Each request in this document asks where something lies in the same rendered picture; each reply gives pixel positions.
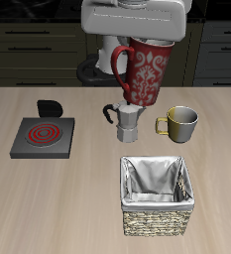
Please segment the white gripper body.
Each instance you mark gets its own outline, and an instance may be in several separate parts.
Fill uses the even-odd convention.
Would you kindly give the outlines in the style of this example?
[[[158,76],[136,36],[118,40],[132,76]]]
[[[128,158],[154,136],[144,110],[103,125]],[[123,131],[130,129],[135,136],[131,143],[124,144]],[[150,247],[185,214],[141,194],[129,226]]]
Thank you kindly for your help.
[[[83,0],[81,27],[87,34],[181,41],[187,0]]]

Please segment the red patterned mug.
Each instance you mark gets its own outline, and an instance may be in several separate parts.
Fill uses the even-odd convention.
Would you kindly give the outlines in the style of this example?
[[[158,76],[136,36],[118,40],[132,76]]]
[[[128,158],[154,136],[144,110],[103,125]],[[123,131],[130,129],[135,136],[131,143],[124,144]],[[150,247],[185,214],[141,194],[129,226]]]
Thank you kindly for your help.
[[[111,68],[124,90],[126,101],[139,106],[156,103],[173,46],[171,41],[131,37],[129,46],[119,46],[113,51]],[[125,80],[121,79],[117,69],[122,52],[128,57]]]

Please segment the yellow and grey mug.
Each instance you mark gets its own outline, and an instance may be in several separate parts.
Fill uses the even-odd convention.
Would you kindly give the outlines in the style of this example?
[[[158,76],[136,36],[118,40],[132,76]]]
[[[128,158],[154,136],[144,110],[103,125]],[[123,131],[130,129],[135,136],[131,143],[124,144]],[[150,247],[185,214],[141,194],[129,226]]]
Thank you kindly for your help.
[[[167,122],[168,130],[161,131],[159,123]],[[195,110],[186,106],[174,106],[167,112],[166,117],[158,117],[156,120],[156,133],[168,135],[176,143],[187,142],[198,121],[198,114]]]

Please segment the wicker basket with white lining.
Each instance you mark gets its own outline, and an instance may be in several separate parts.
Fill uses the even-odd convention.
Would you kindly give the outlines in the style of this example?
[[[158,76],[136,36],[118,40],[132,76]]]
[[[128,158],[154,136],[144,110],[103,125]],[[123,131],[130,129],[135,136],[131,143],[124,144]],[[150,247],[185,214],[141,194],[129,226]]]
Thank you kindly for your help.
[[[184,235],[195,203],[184,158],[122,157],[120,198],[126,236]]]

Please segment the silver moka pot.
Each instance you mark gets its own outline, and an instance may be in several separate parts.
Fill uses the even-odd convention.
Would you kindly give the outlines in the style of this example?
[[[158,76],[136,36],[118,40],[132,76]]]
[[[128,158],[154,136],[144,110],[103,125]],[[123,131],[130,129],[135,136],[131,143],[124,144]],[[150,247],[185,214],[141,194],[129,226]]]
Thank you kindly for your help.
[[[132,143],[138,139],[138,119],[146,109],[145,106],[135,105],[126,100],[119,103],[107,104],[103,108],[103,114],[109,123],[113,123],[109,110],[117,113],[117,138],[123,143]]]

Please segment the dark kitchen cupboards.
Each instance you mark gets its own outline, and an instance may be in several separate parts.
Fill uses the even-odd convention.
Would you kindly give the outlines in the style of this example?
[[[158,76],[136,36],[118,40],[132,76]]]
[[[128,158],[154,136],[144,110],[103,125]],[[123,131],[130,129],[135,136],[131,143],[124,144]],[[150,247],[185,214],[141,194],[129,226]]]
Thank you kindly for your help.
[[[82,0],[0,0],[0,86],[83,86],[77,67],[102,46],[80,28]]]

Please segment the round black knob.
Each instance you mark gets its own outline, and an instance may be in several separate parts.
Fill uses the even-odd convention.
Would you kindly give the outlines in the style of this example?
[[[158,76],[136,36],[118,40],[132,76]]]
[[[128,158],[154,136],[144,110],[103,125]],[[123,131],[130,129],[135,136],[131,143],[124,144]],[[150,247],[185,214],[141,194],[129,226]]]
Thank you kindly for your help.
[[[40,117],[61,117],[63,114],[61,105],[54,100],[39,100],[37,106]]]

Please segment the dark grey stove plate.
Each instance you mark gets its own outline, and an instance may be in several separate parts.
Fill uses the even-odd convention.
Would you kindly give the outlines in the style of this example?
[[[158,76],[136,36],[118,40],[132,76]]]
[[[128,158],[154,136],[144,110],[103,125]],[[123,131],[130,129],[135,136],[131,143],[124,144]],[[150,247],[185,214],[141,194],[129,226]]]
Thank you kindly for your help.
[[[68,159],[73,118],[24,118],[10,151],[12,159]]]

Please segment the flat black base plate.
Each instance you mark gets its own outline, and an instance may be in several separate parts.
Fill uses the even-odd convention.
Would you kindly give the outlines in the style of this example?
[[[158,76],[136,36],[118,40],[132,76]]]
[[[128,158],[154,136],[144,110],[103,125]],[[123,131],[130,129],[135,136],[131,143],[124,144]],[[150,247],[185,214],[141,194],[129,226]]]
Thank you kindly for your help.
[[[119,87],[113,74],[108,74],[96,67],[99,60],[98,54],[90,54],[76,71],[77,78],[85,87]]]

